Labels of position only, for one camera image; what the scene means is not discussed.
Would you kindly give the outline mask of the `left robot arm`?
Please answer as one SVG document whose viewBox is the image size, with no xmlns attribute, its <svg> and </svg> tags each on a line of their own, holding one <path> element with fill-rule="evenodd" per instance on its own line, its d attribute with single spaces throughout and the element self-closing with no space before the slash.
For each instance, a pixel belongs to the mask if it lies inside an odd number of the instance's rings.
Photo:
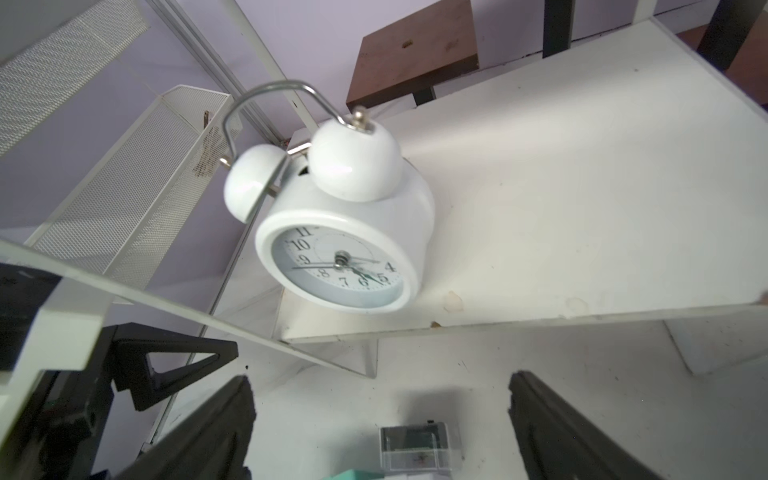
<svg viewBox="0 0 768 480">
<path fill-rule="evenodd" d="M 116 393 L 146 411 L 235 360 L 234 341 L 107 326 L 112 295 L 1 266 L 1 476 L 87 479 Z"/>
</svg>

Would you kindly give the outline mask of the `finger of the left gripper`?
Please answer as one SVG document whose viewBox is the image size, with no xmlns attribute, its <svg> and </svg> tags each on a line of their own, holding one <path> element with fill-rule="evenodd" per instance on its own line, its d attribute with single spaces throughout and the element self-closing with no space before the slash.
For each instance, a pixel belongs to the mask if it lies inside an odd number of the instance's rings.
<svg viewBox="0 0 768 480">
<path fill-rule="evenodd" d="M 138 323 L 116 327 L 110 352 L 115 386 L 146 411 L 215 372 L 238 355 L 234 341 L 208 339 Z"/>
</svg>

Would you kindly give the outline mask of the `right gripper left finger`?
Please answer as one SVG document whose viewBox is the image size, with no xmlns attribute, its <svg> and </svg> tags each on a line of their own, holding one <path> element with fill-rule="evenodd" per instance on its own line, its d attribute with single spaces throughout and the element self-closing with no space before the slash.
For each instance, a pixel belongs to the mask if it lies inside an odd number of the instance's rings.
<svg viewBox="0 0 768 480">
<path fill-rule="evenodd" d="M 245 457 L 256 420 L 253 391 L 233 377 L 120 479 L 250 479 Z"/>
</svg>

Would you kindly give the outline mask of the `white twin-bell alarm clock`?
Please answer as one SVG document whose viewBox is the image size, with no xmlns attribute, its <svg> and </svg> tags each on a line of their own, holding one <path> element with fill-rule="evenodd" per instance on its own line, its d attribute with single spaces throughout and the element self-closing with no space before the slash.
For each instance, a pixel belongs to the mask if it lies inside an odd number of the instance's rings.
<svg viewBox="0 0 768 480">
<path fill-rule="evenodd" d="M 366 108 L 330 111 L 298 157 L 256 145 L 222 158 L 224 203 L 257 220 L 257 255 L 288 291 L 356 314 L 417 297 L 436 222 L 427 181 Z"/>
</svg>

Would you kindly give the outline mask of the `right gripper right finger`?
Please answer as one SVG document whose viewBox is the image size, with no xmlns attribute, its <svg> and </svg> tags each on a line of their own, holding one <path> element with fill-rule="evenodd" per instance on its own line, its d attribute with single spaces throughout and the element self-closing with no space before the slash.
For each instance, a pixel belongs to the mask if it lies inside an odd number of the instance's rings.
<svg viewBox="0 0 768 480">
<path fill-rule="evenodd" d="M 530 479 L 657 479 L 530 371 L 509 383 L 511 423 Z"/>
</svg>

